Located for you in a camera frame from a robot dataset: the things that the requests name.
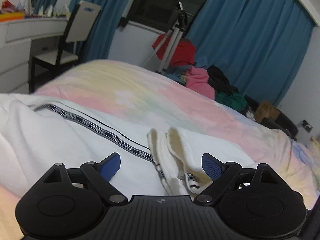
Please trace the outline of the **white knit sweater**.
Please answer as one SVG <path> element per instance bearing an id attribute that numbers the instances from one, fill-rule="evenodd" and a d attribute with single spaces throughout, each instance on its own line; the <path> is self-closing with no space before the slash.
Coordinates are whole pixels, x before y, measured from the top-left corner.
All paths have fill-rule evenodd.
<path id="1" fill-rule="evenodd" d="M 196 194 L 210 183 L 205 153 L 250 167 L 232 142 L 181 128 L 167 132 L 121 120 L 67 100 L 1 95 L 1 185 L 24 195 L 55 163 L 79 167 L 120 155 L 111 183 L 125 196 Z"/>

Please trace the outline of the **green garment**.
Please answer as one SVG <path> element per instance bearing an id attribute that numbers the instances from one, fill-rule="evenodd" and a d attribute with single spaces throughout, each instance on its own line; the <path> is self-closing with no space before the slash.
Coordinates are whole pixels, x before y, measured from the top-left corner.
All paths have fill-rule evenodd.
<path id="1" fill-rule="evenodd" d="M 237 92 L 231 94 L 215 92 L 215 101 L 237 112 L 244 111 L 248 106 L 246 99 Z"/>

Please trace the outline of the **small brown cardboard box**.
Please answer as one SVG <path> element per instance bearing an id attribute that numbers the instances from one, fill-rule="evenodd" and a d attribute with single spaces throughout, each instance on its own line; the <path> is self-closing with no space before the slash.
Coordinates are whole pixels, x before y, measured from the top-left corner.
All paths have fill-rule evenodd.
<path id="1" fill-rule="evenodd" d="M 263 100 L 254 113 L 256 122 L 261 123 L 264 118 L 276 120 L 280 115 L 280 110 L 266 100 Z"/>

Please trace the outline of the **pastel rainbow bed sheet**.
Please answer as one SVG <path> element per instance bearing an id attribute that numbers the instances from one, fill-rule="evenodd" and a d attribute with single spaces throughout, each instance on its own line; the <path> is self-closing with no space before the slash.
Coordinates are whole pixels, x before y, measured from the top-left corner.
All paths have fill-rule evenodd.
<path id="1" fill-rule="evenodd" d="M 95 60 L 71 69 L 31 96 L 67 100 L 121 120 L 167 132 L 186 129 L 232 142 L 267 163 L 308 209 L 319 196 L 319 156 L 284 132 L 271 130 L 171 79 L 118 61 Z M 21 196 L 1 185 L 1 239 L 20 239 L 15 206 Z"/>

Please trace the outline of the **black garment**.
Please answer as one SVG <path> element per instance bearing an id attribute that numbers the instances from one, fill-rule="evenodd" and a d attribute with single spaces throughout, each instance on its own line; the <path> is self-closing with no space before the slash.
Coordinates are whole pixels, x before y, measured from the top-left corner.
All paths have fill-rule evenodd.
<path id="1" fill-rule="evenodd" d="M 224 75 L 222 70 L 212 65 L 207 69 L 209 76 L 208 84 L 214 88 L 217 93 L 233 94 L 239 93 L 239 90 L 231 86 L 229 79 Z"/>

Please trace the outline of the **pink garment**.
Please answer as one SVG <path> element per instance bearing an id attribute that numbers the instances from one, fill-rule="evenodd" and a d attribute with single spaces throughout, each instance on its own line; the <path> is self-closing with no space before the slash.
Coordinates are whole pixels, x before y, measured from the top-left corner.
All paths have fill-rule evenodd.
<path id="1" fill-rule="evenodd" d="M 209 75 L 206 69 L 191 66 L 185 72 L 185 76 L 187 88 L 209 99 L 215 99 L 215 90 L 208 84 Z"/>

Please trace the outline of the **red garment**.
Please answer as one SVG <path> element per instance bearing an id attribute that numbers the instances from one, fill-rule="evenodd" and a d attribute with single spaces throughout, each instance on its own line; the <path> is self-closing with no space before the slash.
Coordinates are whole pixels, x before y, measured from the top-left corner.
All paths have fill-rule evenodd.
<path id="1" fill-rule="evenodd" d="M 157 40 L 153 43 L 152 48 L 155 50 L 159 43 L 163 40 L 165 34 L 159 35 Z M 157 57 L 162 60 L 165 50 L 171 40 L 171 36 L 169 36 L 161 48 L 157 51 Z M 192 44 L 192 42 L 186 38 L 182 38 L 171 58 L 169 66 L 186 66 L 186 65 L 194 65 L 196 48 Z"/>

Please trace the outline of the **right blue curtain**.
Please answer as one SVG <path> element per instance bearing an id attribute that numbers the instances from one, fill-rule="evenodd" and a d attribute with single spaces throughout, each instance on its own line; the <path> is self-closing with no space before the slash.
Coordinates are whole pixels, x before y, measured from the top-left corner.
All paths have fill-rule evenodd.
<path id="1" fill-rule="evenodd" d="M 220 68 L 242 94 L 277 105 L 298 73 L 314 26 L 298 0 L 207 0 L 187 37 L 197 61 Z"/>

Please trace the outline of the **blue curtain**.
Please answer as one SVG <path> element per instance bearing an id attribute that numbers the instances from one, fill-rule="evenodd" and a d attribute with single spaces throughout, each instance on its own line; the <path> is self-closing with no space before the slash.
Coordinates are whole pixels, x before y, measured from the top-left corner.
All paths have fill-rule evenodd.
<path id="1" fill-rule="evenodd" d="M 71 0 L 72 10 L 81 0 Z M 80 62 L 106 59 L 110 51 L 114 33 L 130 0 L 83 0 L 101 6 L 98 18 L 86 42 L 78 49 Z"/>
<path id="2" fill-rule="evenodd" d="M 242 94 L 277 105 L 298 73 L 314 26 L 298 0 L 207 0 L 187 37 L 197 61 L 220 68 Z"/>

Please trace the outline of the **black and white chair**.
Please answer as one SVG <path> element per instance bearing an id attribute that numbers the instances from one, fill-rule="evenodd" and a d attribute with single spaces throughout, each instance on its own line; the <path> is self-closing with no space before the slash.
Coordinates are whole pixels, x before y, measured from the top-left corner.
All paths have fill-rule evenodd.
<path id="1" fill-rule="evenodd" d="M 30 92 L 35 91 L 36 66 L 46 69 L 54 79 L 64 70 L 79 64 L 79 57 L 75 53 L 66 51 L 67 44 L 85 42 L 100 11 L 101 6 L 84 0 L 75 6 L 65 31 L 59 39 L 57 49 L 32 56 L 29 79 Z"/>

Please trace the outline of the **silver tripod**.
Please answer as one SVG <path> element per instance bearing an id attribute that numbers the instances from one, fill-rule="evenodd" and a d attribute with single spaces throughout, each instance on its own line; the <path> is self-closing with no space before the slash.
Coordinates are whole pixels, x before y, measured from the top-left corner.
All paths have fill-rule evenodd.
<path id="1" fill-rule="evenodd" d="M 155 70 L 156 73 L 161 75 L 164 75 L 167 72 L 169 63 L 188 25 L 187 12 L 183 9 L 182 2 L 179 1 L 176 7 L 177 7 L 176 22 L 167 31 L 167 33 L 161 39 L 161 41 L 156 46 L 152 54 L 142 64 L 142 67 L 146 67 L 150 62 L 150 60 L 153 58 L 153 56 L 157 54 L 157 52 L 161 49 L 161 47 L 165 44 L 165 42 L 170 38 L 167 48 L 165 49 L 164 55 L 159 64 L 159 67 Z"/>

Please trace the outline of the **white dressing table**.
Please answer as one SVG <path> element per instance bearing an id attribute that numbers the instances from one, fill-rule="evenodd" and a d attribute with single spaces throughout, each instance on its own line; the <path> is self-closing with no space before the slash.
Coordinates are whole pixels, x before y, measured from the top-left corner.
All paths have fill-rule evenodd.
<path id="1" fill-rule="evenodd" d="M 58 37 L 67 26 L 60 17 L 26 18 L 1 23 L 1 93 L 28 93 L 31 42 Z"/>

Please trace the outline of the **left blue curtain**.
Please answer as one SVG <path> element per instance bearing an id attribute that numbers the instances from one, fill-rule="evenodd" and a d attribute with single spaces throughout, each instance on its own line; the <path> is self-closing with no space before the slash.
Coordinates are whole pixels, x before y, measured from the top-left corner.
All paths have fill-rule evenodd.
<path id="1" fill-rule="evenodd" d="M 81 0 L 71 0 L 72 10 Z M 98 18 L 86 42 L 78 49 L 80 62 L 106 59 L 110 51 L 114 33 L 130 0 L 83 0 L 101 6 Z"/>

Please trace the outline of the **dark window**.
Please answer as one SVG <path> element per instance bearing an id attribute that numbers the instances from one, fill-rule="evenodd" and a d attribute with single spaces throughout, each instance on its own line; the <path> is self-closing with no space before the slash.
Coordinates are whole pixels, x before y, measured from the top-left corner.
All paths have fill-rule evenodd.
<path id="1" fill-rule="evenodd" d="M 188 24 L 191 24 L 205 2 L 206 0 L 131 0 L 118 25 L 124 28 L 133 22 L 166 32 L 175 23 L 180 10 L 185 11 Z"/>

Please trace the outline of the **orange box on table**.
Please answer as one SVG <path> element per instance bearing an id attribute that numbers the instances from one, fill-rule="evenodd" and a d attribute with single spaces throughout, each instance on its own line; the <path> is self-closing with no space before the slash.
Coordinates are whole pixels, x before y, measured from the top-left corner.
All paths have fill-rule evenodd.
<path id="1" fill-rule="evenodd" d="M 24 19 L 24 12 L 9 12 L 0 14 L 0 22 Z"/>

